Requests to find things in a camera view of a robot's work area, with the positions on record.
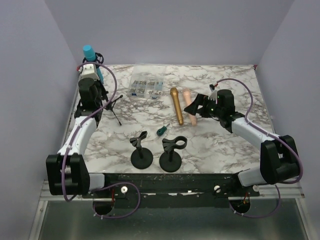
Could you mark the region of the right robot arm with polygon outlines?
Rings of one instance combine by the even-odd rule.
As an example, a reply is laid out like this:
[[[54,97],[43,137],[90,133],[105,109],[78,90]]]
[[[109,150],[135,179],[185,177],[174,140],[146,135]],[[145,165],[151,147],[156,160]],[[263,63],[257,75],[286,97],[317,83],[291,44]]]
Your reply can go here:
[[[289,135],[272,136],[264,129],[258,130],[257,125],[250,125],[245,115],[236,111],[231,90],[215,90],[210,96],[199,93],[184,111],[193,116],[198,114],[203,118],[217,119],[228,132],[259,149],[259,167],[239,172],[238,179],[230,183],[230,191],[234,195],[243,195],[249,186],[283,183],[300,175],[294,139]]]

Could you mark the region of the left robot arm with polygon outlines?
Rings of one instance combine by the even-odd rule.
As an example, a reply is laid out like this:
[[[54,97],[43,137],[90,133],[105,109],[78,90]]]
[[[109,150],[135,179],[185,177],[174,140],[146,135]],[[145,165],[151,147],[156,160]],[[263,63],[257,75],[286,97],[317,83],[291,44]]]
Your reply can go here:
[[[80,100],[74,114],[74,127],[57,154],[46,159],[49,191],[53,196],[63,196],[67,202],[77,195],[94,191],[104,198],[110,194],[111,185],[102,173],[89,173],[84,153],[92,134],[100,123],[105,92],[99,80],[83,78],[78,82]]]

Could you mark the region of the black tripod mic stand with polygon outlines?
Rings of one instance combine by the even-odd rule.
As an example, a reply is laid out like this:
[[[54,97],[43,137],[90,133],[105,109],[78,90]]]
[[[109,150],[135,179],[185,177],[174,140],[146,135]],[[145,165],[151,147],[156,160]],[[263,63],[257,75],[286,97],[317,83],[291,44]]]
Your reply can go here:
[[[110,101],[110,103],[105,107],[105,109],[107,111],[111,111],[113,113],[113,115],[115,116],[116,120],[118,121],[119,125],[122,126],[121,121],[119,120],[119,118],[117,117],[116,113],[114,112],[114,107],[116,105],[116,102],[120,99],[123,98],[123,95],[121,94],[119,97],[113,99],[112,101]]]

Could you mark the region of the pink microphone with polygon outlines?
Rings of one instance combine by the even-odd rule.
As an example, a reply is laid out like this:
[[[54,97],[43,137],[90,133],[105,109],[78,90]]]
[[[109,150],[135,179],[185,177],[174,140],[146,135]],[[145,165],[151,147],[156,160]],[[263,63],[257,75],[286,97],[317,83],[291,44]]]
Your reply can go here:
[[[191,92],[188,88],[184,88],[182,90],[182,95],[183,95],[183,98],[184,98],[184,101],[186,103],[186,108],[187,108],[187,113],[188,113],[188,116],[189,116],[189,119],[190,119],[190,122],[191,122],[191,125],[193,127],[195,127],[197,125],[197,119],[196,119],[196,116],[195,115],[192,115],[192,108],[189,109],[189,106],[192,104],[192,100],[191,100]]]

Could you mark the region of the black round-base mic stand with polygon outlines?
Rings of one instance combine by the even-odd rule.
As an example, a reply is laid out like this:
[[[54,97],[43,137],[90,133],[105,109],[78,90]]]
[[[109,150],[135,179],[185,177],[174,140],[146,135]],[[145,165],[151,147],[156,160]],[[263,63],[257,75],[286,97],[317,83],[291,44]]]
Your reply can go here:
[[[175,150],[183,150],[187,146],[188,140],[185,136],[177,136],[174,139],[162,139],[164,152],[159,158],[159,165],[165,172],[174,173],[182,165],[182,158]]]

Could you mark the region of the blue microphone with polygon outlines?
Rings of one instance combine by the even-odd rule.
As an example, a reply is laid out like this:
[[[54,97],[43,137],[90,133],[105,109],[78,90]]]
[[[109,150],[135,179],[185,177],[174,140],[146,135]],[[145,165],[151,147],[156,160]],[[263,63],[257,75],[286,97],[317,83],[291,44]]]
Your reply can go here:
[[[96,53],[91,45],[84,45],[82,48],[84,59],[82,60],[82,63],[84,62],[96,62],[103,64],[104,57],[100,53]],[[102,72],[100,70],[99,66],[96,66],[96,72],[99,77],[99,80],[101,83],[104,83],[104,77],[102,75]]]

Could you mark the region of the gold microphone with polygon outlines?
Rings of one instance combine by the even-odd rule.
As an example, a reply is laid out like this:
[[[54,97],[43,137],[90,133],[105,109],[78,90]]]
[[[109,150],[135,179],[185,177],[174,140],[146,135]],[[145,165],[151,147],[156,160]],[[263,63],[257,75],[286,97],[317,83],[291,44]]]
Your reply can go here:
[[[176,118],[177,118],[178,124],[180,126],[182,126],[184,124],[184,119],[183,119],[182,110],[181,110],[181,106],[180,106],[179,92],[178,92],[176,87],[172,87],[170,89],[170,96],[171,96],[172,101],[173,101],[173,105],[174,105],[174,109],[175,109],[175,113],[176,113]]]

